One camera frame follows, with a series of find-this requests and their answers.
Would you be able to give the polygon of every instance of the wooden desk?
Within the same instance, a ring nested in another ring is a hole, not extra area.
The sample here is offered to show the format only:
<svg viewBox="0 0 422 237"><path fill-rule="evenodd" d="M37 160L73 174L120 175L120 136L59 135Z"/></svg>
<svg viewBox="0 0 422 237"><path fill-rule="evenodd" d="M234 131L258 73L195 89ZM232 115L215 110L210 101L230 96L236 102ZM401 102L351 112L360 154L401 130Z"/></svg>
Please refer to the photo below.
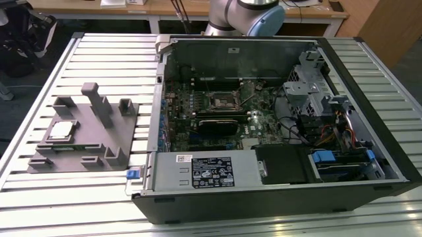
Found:
<svg viewBox="0 0 422 237"><path fill-rule="evenodd" d="M148 20L151 33L159 34L160 20L179 20L169 0L148 0L145 5L128 4L125 8L100 9L100 0L28 0L33 8L53 15L57 19L99 19L99 20ZM207 21L210 4L183 0L190 20ZM286 23L327 24L324 37L332 37L340 27L346 12L335 12L323 0L323 8L303 7L302 19L298 8L286 10Z"/></svg>

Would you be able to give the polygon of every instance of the red wire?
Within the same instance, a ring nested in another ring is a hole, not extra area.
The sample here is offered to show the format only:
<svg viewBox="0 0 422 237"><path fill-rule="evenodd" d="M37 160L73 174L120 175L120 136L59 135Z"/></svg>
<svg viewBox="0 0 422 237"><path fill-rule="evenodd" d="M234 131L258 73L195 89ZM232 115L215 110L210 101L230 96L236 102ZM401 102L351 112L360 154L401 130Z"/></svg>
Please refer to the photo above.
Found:
<svg viewBox="0 0 422 237"><path fill-rule="evenodd" d="M331 124L323 126L323 128L322 128L322 130L320 130L320 138L323 137L323 131L324 131L324 129L326 129L327 127L331 127L331 126L332 126Z"/></svg>

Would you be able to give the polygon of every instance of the computer chip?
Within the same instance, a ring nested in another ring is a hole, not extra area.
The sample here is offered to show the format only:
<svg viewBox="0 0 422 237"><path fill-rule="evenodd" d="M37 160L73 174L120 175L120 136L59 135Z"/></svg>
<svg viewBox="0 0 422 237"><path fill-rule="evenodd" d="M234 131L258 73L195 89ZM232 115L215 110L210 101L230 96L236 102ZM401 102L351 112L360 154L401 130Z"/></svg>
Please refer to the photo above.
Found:
<svg viewBox="0 0 422 237"><path fill-rule="evenodd" d="M239 99L235 92L216 92L211 96L211 109L216 111L239 110Z"/></svg>

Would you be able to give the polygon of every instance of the barcode sticker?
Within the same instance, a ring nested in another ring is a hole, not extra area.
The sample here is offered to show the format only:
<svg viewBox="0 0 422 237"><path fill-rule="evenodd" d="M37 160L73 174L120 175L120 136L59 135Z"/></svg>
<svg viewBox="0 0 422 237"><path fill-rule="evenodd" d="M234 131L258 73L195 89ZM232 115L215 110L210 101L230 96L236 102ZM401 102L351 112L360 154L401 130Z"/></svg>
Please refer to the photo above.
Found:
<svg viewBox="0 0 422 237"><path fill-rule="evenodd" d="M176 155L176 162L191 162L192 155Z"/></svg>

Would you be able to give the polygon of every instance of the yellow wire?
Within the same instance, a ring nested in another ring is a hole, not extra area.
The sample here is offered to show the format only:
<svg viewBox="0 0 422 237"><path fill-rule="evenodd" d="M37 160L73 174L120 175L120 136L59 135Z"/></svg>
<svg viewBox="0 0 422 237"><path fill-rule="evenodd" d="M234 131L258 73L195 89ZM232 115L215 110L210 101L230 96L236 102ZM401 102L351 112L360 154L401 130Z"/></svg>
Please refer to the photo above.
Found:
<svg viewBox="0 0 422 237"><path fill-rule="evenodd" d="M319 146L320 144L326 143L327 141L331 140L331 138L334 138L334 134L331 134L330 136L327 136L327 138L324 138L315 146Z"/></svg>

